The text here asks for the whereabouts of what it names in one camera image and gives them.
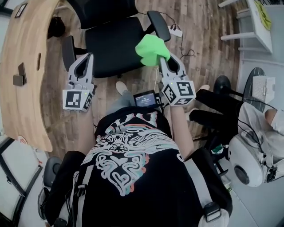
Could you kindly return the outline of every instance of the black office chair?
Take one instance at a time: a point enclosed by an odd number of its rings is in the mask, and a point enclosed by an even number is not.
[[[58,173],[61,164],[61,159],[55,156],[50,157],[45,164],[42,178],[43,188],[41,189],[37,200],[37,210],[42,220],[46,219],[44,214],[45,205],[49,197],[52,184],[55,180],[56,174]]]
[[[143,30],[137,17],[135,0],[68,0],[76,11],[85,33],[87,50],[74,47],[73,37],[63,41],[63,61],[66,70],[76,60],[76,55],[94,54],[95,78],[104,78],[142,67],[141,57],[135,47],[145,34],[156,32],[165,42],[170,32],[158,11],[148,11],[151,25]]]

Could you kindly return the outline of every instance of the strap buckle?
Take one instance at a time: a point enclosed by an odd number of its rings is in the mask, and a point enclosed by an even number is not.
[[[273,180],[275,179],[275,177],[276,177],[276,171],[277,171],[277,168],[276,168],[276,167],[271,168],[271,169],[269,170],[269,173],[268,173],[267,179],[266,179],[266,182],[267,182],[267,183],[270,183],[271,181],[273,181]]]
[[[54,227],[66,227],[67,221],[63,220],[62,218],[57,218],[54,222]]]
[[[222,216],[220,206],[211,202],[204,207],[206,222],[212,222]]]
[[[76,191],[75,194],[76,194],[78,197],[81,197],[81,196],[85,195],[87,186],[88,186],[87,184],[79,185],[79,186],[77,187],[77,191]]]

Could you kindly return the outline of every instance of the chair backrest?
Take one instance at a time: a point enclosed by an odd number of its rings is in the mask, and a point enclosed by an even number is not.
[[[67,0],[87,29],[138,13],[135,0]]]

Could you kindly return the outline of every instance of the graphic print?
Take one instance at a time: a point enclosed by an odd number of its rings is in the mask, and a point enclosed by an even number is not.
[[[114,123],[112,123],[105,131],[105,135],[107,135],[108,133],[117,133],[117,132],[121,132],[123,128],[125,128],[125,125],[127,127],[127,122],[129,122],[130,120],[132,120],[135,117],[138,117],[144,121],[146,121],[147,123],[149,123],[150,125],[152,125],[153,127],[157,127],[157,111],[152,112],[152,113],[148,113],[148,114],[141,114],[141,113],[131,113],[128,114],[126,117],[121,118],[116,120]],[[98,136],[97,138],[97,143],[100,142],[100,140],[102,139],[101,136]]]
[[[108,134],[88,153],[82,164],[95,161],[101,176],[108,179],[120,196],[134,191],[134,183],[146,172],[151,154],[178,146],[158,129],[128,127],[124,132]]]

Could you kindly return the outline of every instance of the phone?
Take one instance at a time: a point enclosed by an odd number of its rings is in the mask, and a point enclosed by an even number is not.
[[[19,70],[19,75],[23,76],[24,84],[25,84],[27,82],[27,77],[26,77],[26,71],[25,71],[24,63],[22,63],[18,66],[18,70]]]
[[[154,90],[136,94],[134,95],[134,100],[136,106],[152,108],[158,107]]]
[[[15,86],[23,86],[24,85],[24,77],[23,76],[14,75],[14,77],[13,77],[13,84]]]

